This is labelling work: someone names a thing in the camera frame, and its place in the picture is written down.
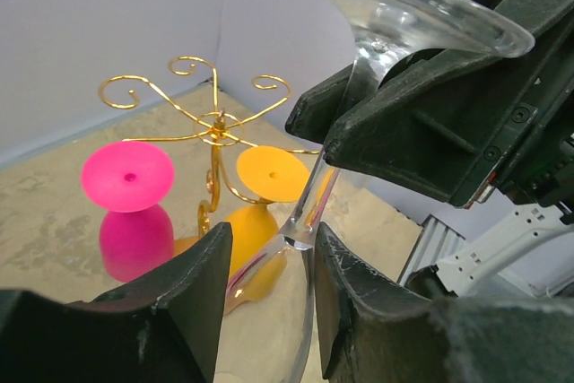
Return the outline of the clear wine glass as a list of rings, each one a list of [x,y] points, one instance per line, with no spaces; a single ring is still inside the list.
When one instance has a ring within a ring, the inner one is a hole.
[[[338,96],[303,97],[293,134],[322,143],[304,188],[279,230],[230,273],[214,378],[300,382],[309,362],[317,298],[317,241],[340,170],[337,146],[352,143],[344,121],[378,93],[391,70],[421,51],[478,62],[521,57],[533,36],[482,0],[329,0],[348,22],[352,69]]]

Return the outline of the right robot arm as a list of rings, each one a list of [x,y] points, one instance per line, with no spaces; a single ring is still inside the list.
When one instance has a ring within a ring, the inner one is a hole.
[[[463,208],[487,188],[514,210],[405,285],[327,224],[315,246],[330,382],[570,382],[571,300],[476,291],[573,230],[573,0],[331,0],[355,60],[286,123],[319,167],[382,178]]]

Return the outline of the pink plastic wine glass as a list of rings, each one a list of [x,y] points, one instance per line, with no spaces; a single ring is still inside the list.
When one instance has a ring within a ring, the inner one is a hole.
[[[103,265],[114,279],[127,283],[174,256],[174,230],[161,200],[175,178],[171,158],[144,142],[115,142],[84,163],[85,195],[107,212],[100,225]]]

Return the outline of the yellow plastic wine glass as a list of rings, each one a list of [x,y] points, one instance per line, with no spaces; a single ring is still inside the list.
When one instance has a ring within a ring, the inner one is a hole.
[[[257,196],[242,195],[232,186],[222,161],[222,151],[212,149],[212,167],[207,173],[206,186],[211,198],[203,200],[197,210],[198,233],[209,229],[209,214],[216,211],[221,188],[226,187],[246,205],[229,214],[233,233],[230,259],[230,282],[226,293],[224,313],[230,314],[237,307],[268,297],[288,264],[285,246],[263,254],[264,247],[280,227],[269,210],[271,204],[289,204],[300,197],[308,200],[295,207],[295,214],[287,222],[295,225],[295,232],[288,235],[305,245],[316,237],[318,222],[338,176],[338,170],[317,160],[322,171],[316,189],[305,193],[310,176],[315,173],[290,152],[272,146],[260,145],[244,151],[237,159],[236,169],[240,181]]]

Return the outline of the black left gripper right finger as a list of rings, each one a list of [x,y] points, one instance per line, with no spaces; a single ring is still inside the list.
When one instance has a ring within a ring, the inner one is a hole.
[[[331,382],[570,382],[570,299],[429,300],[321,223],[315,248],[323,377]]]

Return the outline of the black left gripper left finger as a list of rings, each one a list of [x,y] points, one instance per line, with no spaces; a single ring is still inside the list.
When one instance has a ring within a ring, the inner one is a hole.
[[[1,291],[3,382],[211,382],[232,231],[91,302]]]

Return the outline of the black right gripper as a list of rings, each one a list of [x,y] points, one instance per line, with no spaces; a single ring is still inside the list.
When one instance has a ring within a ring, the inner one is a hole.
[[[529,31],[532,49],[483,62],[443,50],[407,58],[346,118],[352,143],[335,151],[349,157],[345,170],[455,207],[497,189],[517,205],[572,209],[573,0],[482,3]],[[340,95],[351,69],[300,99]]]

